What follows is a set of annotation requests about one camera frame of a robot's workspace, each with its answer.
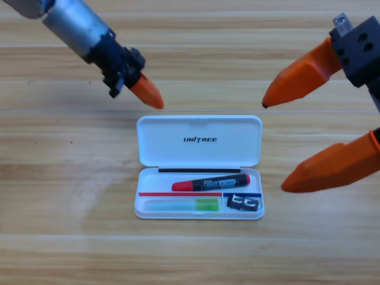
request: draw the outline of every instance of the open lid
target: open lid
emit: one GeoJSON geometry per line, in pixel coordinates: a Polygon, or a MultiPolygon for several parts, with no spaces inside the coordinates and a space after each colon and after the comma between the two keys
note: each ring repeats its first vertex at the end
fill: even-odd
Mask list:
{"type": "Polygon", "coordinates": [[[256,116],[145,116],[137,133],[145,166],[235,168],[260,160],[262,122],[256,116]]]}

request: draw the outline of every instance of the red strip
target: red strip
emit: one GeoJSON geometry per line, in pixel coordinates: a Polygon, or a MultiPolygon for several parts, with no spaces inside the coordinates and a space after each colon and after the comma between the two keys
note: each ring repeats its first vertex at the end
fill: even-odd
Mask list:
{"type": "Polygon", "coordinates": [[[140,192],[138,194],[139,196],[156,196],[156,197],[164,197],[164,196],[222,196],[222,193],[220,192],[213,192],[213,193],[198,193],[198,192],[140,192]]]}

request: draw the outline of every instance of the white plastic box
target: white plastic box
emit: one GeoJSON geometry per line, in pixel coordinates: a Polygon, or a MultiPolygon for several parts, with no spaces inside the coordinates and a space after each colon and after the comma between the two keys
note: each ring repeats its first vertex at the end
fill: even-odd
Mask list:
{"type": "Polygon", "coordinates": [[[145,116],[137,122],[141,171],[135,213],[142,219],[256,220],[264,215],[259,163],[262,122],[256,116],[145,116]],[[238,188],[173,192],[175,182],[246,173],[250,184],[238,188]],[[227,206],[229,196],[258,201],[257,211],[227,206]],[[218,210],[193,209],[200,199],[217,200],[218,210]],[[148,208],[149,205],[162,205],[148,208]]]}

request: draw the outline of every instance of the unitree logo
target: unitree logo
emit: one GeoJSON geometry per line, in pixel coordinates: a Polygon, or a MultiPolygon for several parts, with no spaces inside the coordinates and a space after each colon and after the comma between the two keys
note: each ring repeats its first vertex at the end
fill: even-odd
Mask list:
{"type": "Polygon", "coordinates": [[[217,138],[197,138],[197,137],[193,137],[193,138],[184,138],[183,141],[193,141],[193,142],[196,142],[196,143],[200,143],[200,142],[216,142],[217,141],[217,138]]]}

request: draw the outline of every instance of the wooden table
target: wooden table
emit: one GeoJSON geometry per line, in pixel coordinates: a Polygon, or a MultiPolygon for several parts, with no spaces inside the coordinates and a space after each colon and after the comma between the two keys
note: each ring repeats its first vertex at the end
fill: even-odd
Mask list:
{"type": "Polygon", "coordinates": [[[277,73],[341,12],[378,0],[92,0],[147,58],[162,112],[102,75],[38,21],[0,5],[0,284],[248,285],[380,282],[380,174],[314,194],[279,185],[303,159],[380,126],[343,72],[264,110],[277,73]],[[258,221],[141,220],[136,121],[149,114],[252,114],[264,124],[266,213],[258,221]]]}

